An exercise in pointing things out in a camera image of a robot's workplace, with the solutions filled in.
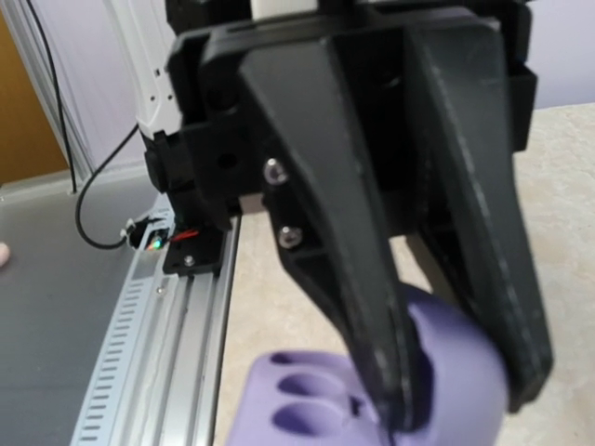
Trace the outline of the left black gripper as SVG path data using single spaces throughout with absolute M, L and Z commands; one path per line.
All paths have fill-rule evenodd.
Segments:
M 293 1 L 287 11 L 275 2 L 263 18 L 257 9 L 252 1 L 165 5 L 178 41 L 168 69 L 182 115 L 180 154 L 165 157 L 169 198 L 186 226 L 221 226 L 238 212 L 239 199 L 259 184 L 247 112 L 262 158 L 279 162 L 285 174 L 281 185 L 263 183 L 271 223 L 304 233 L 297 246 L 280 248 L 282 264 L 337 328 L 351 356 L 377 374 L 386 364 L 398 367 L 399 376 L 384 378 L 383 387 L 399 398 L 402 410 L 390 420 L 402 430 L 416 425 L 415 341 L 357 113 L 389 204 L 390 234 L 403 235 L 414 226 L 405 200 L 412 179 L 398 168 L 411 151 L 386 144 L 405 130 L 403 26 L 477 16 L 502 33 L 505 47 L 501 34 L 478 19 L 409 27 L 406 110 L 422 154 L 422 239 L 500 350 L 509 410 L 518 412 L 536 399 L 553 366 L 512 162 L 505 48 L 518 119 L 514 148 L 521 151 L 536 96 L 536 77 L 525 65 L 529 6 Z M 303 43 L 322 38 L 336 43 L 348 85 L 329 41 Z

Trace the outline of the purple earbud charging case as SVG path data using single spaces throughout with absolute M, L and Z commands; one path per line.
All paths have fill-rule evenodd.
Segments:
M 364 359 L 321 350 L 277 350 L 251 366 L 230 445 L 494 445 L 509 401 L 497 348 L 461 309 L 405 288 L 413 330 L 416 425 L 390 420 L 398 396 Z

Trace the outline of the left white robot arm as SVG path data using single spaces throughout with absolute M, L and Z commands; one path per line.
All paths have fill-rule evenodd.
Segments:
M 412 430 L 413 236 L 496 345 L 508 408 L 553 366 L 513 156 L 536 75 L 525 1 L 110 1 L 153 186 L 185 229 L 258 197 L 286 272 L 341 333 L 384 425 Z

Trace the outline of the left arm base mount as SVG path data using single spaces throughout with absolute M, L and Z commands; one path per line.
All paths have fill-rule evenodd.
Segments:
M 227 235 L 206 226 L 178 228 L 169 208 L 157 207 L 128 219 L 120 235 L 131 248 L 147 253 L 146 258 L 163 256 L 164 274 L 220 274 Z

